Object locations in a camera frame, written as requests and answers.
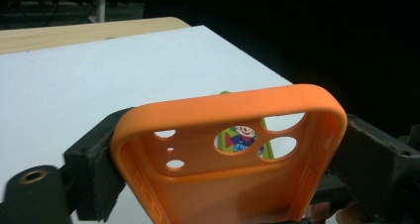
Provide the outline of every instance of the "white table surface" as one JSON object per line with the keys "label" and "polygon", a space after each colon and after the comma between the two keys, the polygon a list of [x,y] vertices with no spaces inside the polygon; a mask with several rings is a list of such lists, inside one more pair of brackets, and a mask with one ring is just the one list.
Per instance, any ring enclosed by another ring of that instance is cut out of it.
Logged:
{"label": "white table surface", "polygon": [[[115,111],[286,84],[203,26],[2,55],[1,192],[22,170],[61,167],[63,152]],[[152,222],[126,187],[107,223]]]}

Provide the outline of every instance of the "orange phone case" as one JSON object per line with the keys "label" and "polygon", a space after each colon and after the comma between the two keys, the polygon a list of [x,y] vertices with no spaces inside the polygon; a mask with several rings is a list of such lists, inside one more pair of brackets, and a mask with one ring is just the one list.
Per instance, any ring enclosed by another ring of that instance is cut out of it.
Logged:
{"label": "orange phone case", "polygon": [[[302,119],[285,130],[262,124],[296,113]],[[238,153],[219,151],[215,139],[235,126],[252,128],[254,143]],[[134,108],[119,121],[111,154],[154,223],[299,221],[346,126],[345,111],[325,89],[288,85]],[[156,133],[167,130],[174,134]],[[295,148],[274,160],[258,155],[279,137],[293,138]]]}

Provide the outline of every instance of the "wooden edge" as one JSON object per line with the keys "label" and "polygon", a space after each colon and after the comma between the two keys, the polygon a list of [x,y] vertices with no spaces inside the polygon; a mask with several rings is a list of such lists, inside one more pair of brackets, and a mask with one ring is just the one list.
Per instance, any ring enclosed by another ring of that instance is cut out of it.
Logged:
{"label": "wooden edge", "polygon": [[190,27],[172,17],[0,31],[0,55]]}

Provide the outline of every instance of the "circular hole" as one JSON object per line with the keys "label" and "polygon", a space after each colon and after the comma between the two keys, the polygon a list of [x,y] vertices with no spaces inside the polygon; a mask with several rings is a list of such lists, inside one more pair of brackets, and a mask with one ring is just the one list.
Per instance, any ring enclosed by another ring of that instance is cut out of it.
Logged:
{"label": "circular hole", "polygon": [[259,150],[259,156],[264,160],[280,159],[290,154],[297,145],[297,141],[291,137],[279,137],[270,140]]}
{"label": "circular hole", "polygon": [[175,130],[158,131],[155,134],[161,138],[169,138],[175,134]]}
{"label": "circular hole", "polygon": [[299,123],[304,115],[304,113],[295,113],[282,116],[265,117],[262,119],[262,125],[269,131],[283,131]]}
{"label": "circular hole", "polygon": [[219,133],[215,138],[214,146],[225,154],[239,153],[250,147],[256,137],[257,134],[252,128],[235,126]]}
{"label": "circular hole", "polygon": [[45,170],[35,170],[26,173],[20,179],[20,182],[23,184],[33,183],[43,179],[47,175]]}
{"label": "circular hole", "polygon": [[181,168],[183,168],[183,166],[185,166],[185,162],[180,160],[172,160],[166,163],[166,167],[171,171],[180,170]]}

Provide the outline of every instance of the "black background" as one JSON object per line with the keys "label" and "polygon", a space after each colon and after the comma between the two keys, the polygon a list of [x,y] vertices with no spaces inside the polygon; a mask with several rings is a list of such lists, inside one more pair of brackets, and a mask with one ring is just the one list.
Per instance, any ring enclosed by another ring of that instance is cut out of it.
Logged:
{"label": "black background", "polygon": [[329,90],[394,137],[420,123],[420,0],[146,0],[205,25],[293,83]]}

